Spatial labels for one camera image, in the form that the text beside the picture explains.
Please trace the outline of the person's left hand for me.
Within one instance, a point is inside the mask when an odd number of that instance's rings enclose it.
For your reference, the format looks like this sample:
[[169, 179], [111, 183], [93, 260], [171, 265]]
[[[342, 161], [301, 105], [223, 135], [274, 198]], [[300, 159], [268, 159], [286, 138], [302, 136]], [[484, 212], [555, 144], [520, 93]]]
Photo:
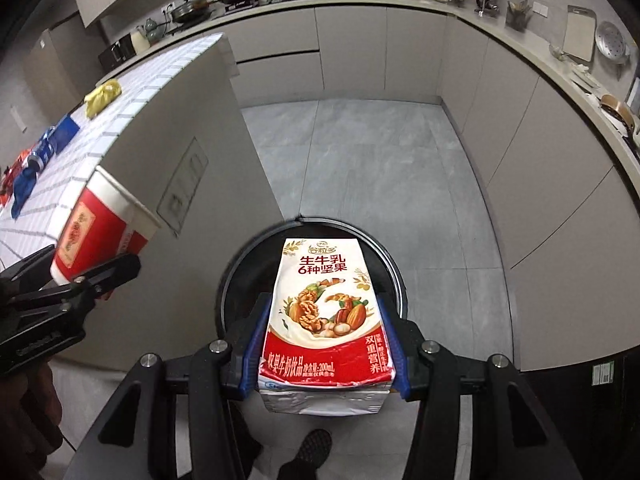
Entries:
[[48, 457], [60, 446], [53, 443], [25, 410], [24, 397], [32, 399], [37, 415], [43, 415], [55, 429], [60, 429], [62, 404], [53, 383], [47, 361], [26, 374], [18, 374], [1, 383], [1, 478], [40, 479], [39, 471]]

